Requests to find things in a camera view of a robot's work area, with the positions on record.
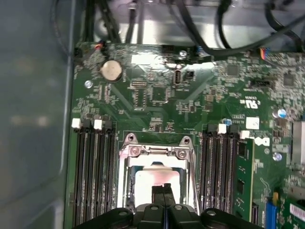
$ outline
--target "motherboard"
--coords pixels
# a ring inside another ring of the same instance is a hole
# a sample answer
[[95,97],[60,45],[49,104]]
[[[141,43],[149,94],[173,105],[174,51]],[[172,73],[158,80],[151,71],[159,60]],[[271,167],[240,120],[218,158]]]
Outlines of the motherboard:
[[77,47],[66,228],[113,208],[135,211],[168,183],[176,203],[199,213],[305,227],[304,67],[274,67],[255,52],[217,60],[197,47]]

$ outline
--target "mounting screw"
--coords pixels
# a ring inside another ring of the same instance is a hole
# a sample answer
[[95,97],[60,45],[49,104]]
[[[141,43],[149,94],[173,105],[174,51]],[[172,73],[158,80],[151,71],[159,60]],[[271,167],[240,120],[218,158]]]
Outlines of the mounting screw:
[[283,156],[280,153],[273,153],[272,158],[274,161],[281,161],[283,159]]
[[130,149],[130,154],[132,155],[132,156],[138,156],[139,155],[139,148],[138,147],[132,147],[131,149]]
[[180,159],[185,159],[186,158],[186,152],[181,150],[178,151],[178,155],[177,155]]
[[126,212],[126,211],[121,211],[121,212],[119,213],[119,215],[120,215],[120,216],[126,216],[126,215],[127,215],[127,212]]
[[182,58],[185,58],[185,57],[187,57],[187,52],[185,50],[181,50],[179,52],[179,56],[182,57]]
[[86,82],[85,82],[85,87],[86,88],[92,88],[92,86],[93,86],[93,83],[92,83],[92,81],[91,80],[87,80]]
[[182,206],[176,205],[176,206],[175,206],[175,209],[176,209],[176,210],[182,210]]
[[214,212],[214,211],[207,211],[206,212],[208,215],[210,215],[210,216],[216,216],[216,212]]

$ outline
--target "blue capacitor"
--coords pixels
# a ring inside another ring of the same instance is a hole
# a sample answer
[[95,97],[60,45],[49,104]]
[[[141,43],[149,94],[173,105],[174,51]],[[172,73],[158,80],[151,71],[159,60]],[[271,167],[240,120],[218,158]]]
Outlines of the blue capacitor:
[[287,118],[287,112],[285,109],[276,109],[272,115],[274,118]]
[[226,119],[226,118],[224,118],[224,119],[222,120],[222,123],[223,123],[223,124],[226,124],[227,126],[230,126],[230,125],[232,125],[232,120],[231,120],[231,119]]

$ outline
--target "blue connector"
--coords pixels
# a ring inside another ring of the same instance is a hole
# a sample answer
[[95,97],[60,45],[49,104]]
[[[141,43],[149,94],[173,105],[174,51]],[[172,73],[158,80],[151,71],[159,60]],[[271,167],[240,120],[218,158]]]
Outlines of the blue connector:
[[268,202],[266,204],[266,219],[265,219],[266,229],[276,229],[276,214],[277,214],[277,207],[274,206],[271,202]]

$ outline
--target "ram slot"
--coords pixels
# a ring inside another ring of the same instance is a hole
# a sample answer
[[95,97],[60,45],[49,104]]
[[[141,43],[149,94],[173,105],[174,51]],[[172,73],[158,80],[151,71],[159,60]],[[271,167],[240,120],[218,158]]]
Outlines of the ram slot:
[[225,211],[225,201],[226,201],[226,167],[227,167],[227,139],[226,136],[222,136],[222,145],[221,145],[221,155],[220,155],[220,173],[219,173],[219,192],[220,192],[220,198],[221,198],[221,204],[220,204],[220,210]]
[[76,168],[74,184],[74,207],[73,207],[73,227],[81,223],[81,192],[82,192],[82,174],[84,171],[84,146],[86,135],[83,130],[77,132],[77,150],[76,150]]
[[221,207],[221,174],[222,174],[222,154],[223,154],[223,136],[219,135],[216,141],[216,154],[215,154],[215,181],[214,181],[214,208],[220,209]]
[[212,133],[203,133],[203,147],[201,155],[201,210],[211,207],[211,180],[212,180],[212,157],[214,148]]
[[233,206],[233,187],[235,183],[235,165],[237,156],[237,134],[229,134],[227,137],[228,147],[227,147],[227,167],[226,167],[226,208],[227,213],[232,213]]
[[104,196],[104,212],[110,211],[113,205],[113,174],[114,174],[114,139],[115,130],[107,130],[107,143],[105,144],[105,168],[107,171],[104,182],[105,196]]
[[94,181],[94,217],[103,213],[103,177],[104,177],[104,146],[105,146],[105,131],[98,132],[98,141],[95,143],[96,149],[96,164],[95,164],[95,181]]
[[85,155],[85,202],[84,202],[84,222],[91,219],[91,202],[92,202],[92,186],[93,186],[93,163],[94,163],[94,144],[95,132],[88,133],[88,145]]

